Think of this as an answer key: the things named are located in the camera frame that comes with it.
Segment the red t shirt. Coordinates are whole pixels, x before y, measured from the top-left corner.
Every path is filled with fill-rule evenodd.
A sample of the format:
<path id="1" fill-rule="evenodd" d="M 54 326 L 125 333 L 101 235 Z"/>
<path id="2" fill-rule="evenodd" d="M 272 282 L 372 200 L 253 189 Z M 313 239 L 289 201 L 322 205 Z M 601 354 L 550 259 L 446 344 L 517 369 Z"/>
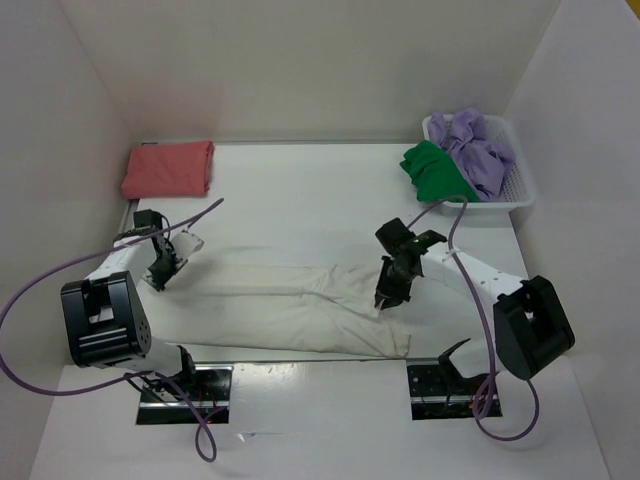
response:
<path id="1" fill-rule="evenodd" d="M 203 197 L 212 178 L 214 151 L 211 141 L 136 146 L 121 194 L 127 200 Z"/>

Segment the cream white t shirt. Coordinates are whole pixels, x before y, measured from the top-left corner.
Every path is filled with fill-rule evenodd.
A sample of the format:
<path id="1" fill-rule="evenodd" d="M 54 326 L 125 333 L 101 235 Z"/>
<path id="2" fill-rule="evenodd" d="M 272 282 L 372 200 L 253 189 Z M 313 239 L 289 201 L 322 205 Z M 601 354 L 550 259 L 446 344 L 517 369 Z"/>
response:
<path id="1" fill-rule="evenodd" d="M 152 334 L 166 342 L 401 358 L 411 335 L 402 308 L 379 310 L 377 263 L 249 259 L 205 247 L 156 291 L 138 293 Z"/>

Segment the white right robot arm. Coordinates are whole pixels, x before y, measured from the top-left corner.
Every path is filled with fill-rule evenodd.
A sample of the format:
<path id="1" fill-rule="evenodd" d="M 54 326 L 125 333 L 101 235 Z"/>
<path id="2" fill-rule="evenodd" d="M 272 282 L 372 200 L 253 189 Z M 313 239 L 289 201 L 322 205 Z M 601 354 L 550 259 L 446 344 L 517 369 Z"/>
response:
<path id="1" fill-rule="evenodd" d="M 419 277 L 482 308 L 490 336 L 464 339 L 440 356 L 444 364 L 438 380 L 446 391 L 462 392 L 473 378 L 490 371 L 506 370 L 530 380 L 574 347 L 573 329 L 545 277 L 524 279 L 499 271 L 459 250 L 444 235 L 433 230 L 417 235 L 398 218 L 385 223 L 375 236 L 386 252 L 375 290 L 376 309 L 408 303 Z"/>

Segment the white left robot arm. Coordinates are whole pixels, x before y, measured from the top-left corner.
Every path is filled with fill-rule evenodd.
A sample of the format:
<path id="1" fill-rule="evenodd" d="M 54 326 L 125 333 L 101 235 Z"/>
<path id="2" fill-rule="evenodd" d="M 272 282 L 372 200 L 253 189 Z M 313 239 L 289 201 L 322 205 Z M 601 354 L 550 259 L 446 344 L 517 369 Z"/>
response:
<path id="1" fill-rule="evenodd" d="M 163 231 L 164 216 L 154 210 L 134 215 L 133 228 L 114 238 L 114 251 L 81 281 L 61 289 L 61 304 L 71 358 L 81 368 L 120 368 L 148 372 L 176 399 L 192 397 L 199 375 L 181 345 L 155 338 L 137 285 L 157 293 L 202 249 L 204 241 L 184 228 Z"/>

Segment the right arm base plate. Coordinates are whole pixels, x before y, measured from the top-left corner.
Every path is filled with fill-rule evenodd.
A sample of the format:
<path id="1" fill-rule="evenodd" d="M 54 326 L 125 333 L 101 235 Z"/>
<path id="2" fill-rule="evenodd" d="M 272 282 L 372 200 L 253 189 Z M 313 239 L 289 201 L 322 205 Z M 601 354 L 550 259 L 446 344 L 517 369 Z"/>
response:
<path id="1" fill-rule="evenodd" d="M 406 371 L 413 421 L 473 417 L 474 396 L 486 374 L 455 379 L 435 360 L 409 362 Z"/>

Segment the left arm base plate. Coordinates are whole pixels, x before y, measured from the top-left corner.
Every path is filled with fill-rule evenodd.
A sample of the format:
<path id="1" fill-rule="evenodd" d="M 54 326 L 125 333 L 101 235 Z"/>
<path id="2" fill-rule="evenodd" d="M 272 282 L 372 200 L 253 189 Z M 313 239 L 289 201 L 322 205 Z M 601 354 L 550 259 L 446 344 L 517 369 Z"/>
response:
<path id="1" fill-rule="evenodd" d="M 195 370 L 194 382 L 180 388 L 208 424 L 228 424 L 233 365 L 199 363 Z M 141 380 L 135 389 L 139 393 L 137 425 L 197 423 L 187 402 L 172 386 L 151 378 Z"/>

